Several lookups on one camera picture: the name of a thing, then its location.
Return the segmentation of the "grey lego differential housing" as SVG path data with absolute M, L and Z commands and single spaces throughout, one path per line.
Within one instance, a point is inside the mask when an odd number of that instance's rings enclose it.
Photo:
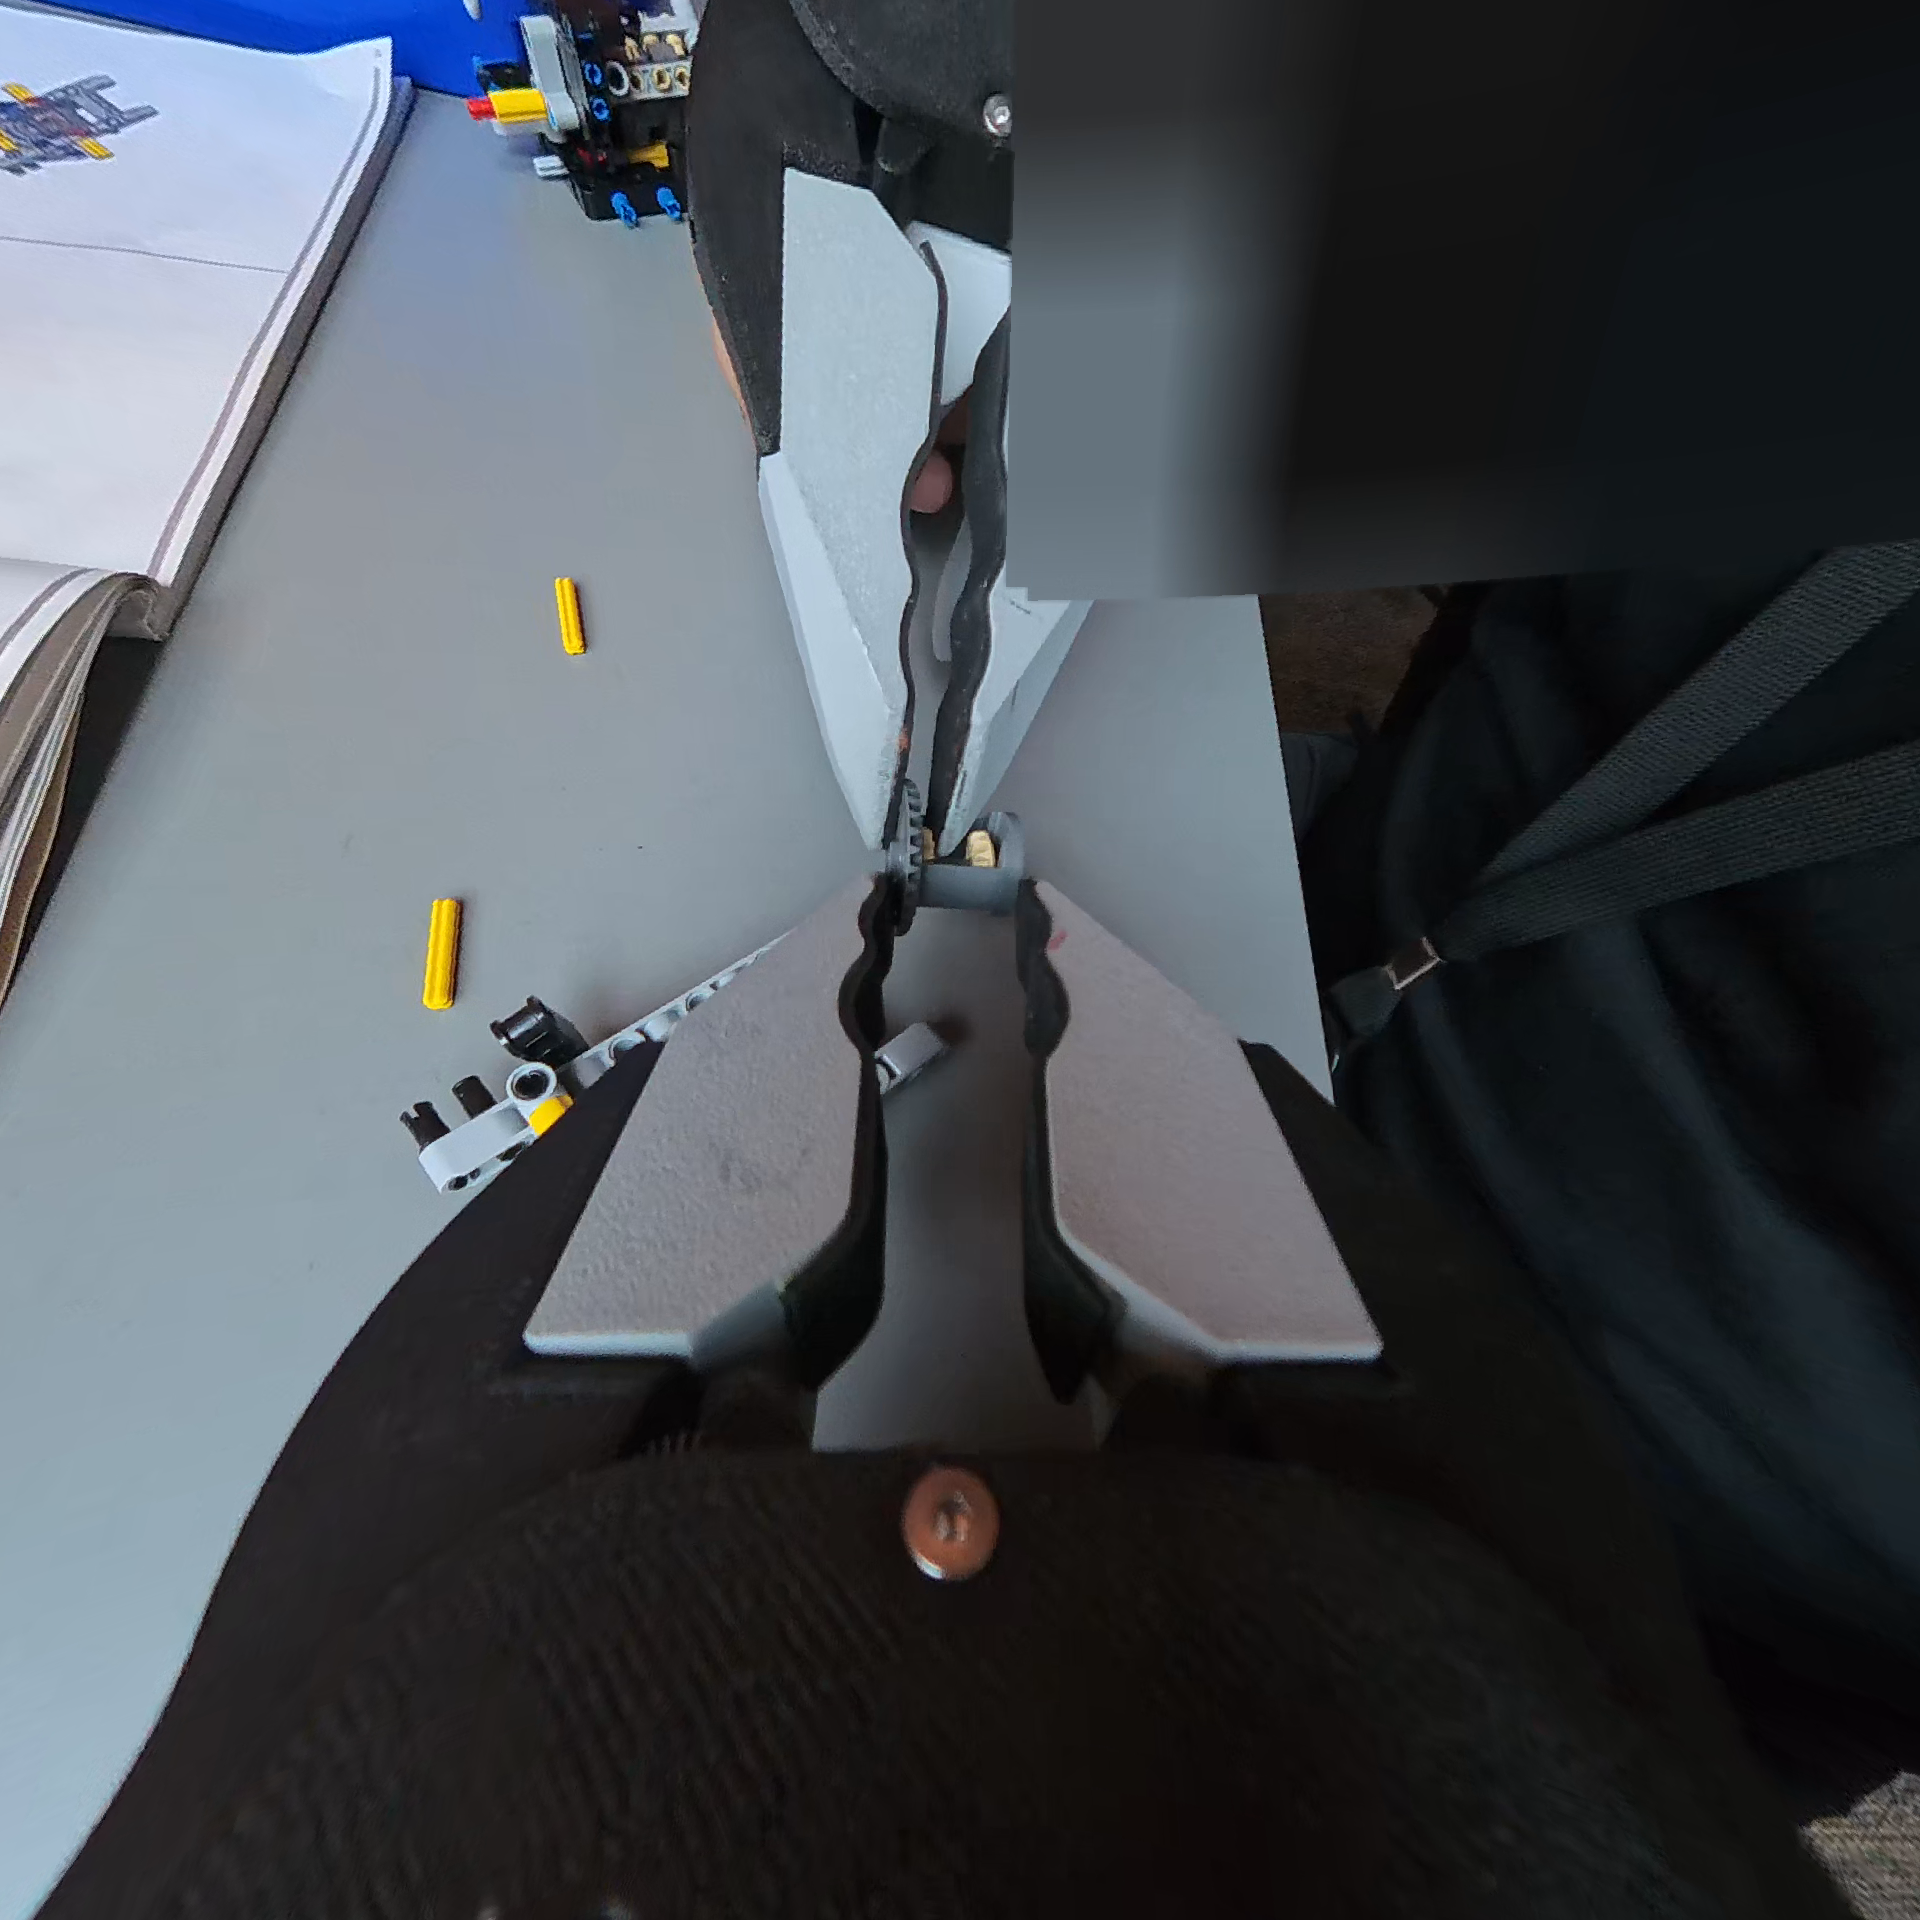
M 1012 917 L 1025 880 L 1024 822 L 991 809 L 969 827 L 951 854 L 936 843 L 919 811 L 919 789 L 904 787 L 895 836 L 881 852 L 885 925 L 904 936 L 921 910 Z

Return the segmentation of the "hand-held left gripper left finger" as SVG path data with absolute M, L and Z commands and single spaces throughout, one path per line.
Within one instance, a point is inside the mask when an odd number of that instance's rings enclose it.
M 820 1388 L 881 1300 L 874 1048 L 895 886 L 856 877 L 658 1051 L 521 1334 Z

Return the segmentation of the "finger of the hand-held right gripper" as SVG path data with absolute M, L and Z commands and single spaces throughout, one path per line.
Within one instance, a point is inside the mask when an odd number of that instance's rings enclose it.
M 967 402 L 957 523 L 933 598 L 946 685 L 933 715 L 925 826 L 961 842 L 1030 729 L 1090 604 L 1009 585 L 1012 261 L 956 230 L 911 224 L 943 289 L 941 408 Z
M 756 485 L 822 747 L 865 848 L 895 830 L 919 598 L 908 494 L 943 371 L 943 278 L 856 184 L 782 178 L 776 446 Z

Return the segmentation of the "lego instruction booklet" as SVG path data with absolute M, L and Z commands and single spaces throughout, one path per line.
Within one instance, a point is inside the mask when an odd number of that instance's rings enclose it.
M 165 640 L 414 104 L 386 40 L 257 52 L 4 4 L 1 988 L 106 637 Z

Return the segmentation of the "multicolour lego model section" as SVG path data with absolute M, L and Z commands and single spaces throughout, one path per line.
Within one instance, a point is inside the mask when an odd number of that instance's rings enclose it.
M 517 52 L 471 64 L 472 123 L 532 144 L 535 173 L 629 228 L 685 220 L 685 122 L 704 2 L 521 4 Z

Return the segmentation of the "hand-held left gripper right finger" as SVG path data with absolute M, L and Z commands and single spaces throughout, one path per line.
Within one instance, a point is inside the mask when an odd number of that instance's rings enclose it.
M 1048 1394 L 1380 1360 L 1247 1048 L 1047 880 L 1018 886 L 1018 981 L 1024 1322 Z

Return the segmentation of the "grey lego frame assembly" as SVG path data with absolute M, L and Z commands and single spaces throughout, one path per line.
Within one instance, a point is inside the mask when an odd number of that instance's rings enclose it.
M 640 1070 L 645 1101 L 615 1121 L 608 1165 L 629 1198 L 794 1196 L 804 1170 L 824 1173 L 848 1194 L 860 1128 L 874 1099 L 948 1054 L 935 1025 L 911 1025 L 871 1048 L 860 972 L 874 952 L 831 956 L 831 937 L 802 930 L 800 956 L 775 963 L 768 986 L 737 990 L 736 976 L 775 946 L 765 945 L 717 970 L 650 1014 L 590 1044 L 581 1029 L 541 1000 L 527 1000 L 492 1025 L 509 1054 L 503 1094 L 468 1076 L 452 1094 L 460 1124 L 420 1101 L 401 1116 L 422 1173 L 441 1192 L 489 1185 L 615 1067 Z

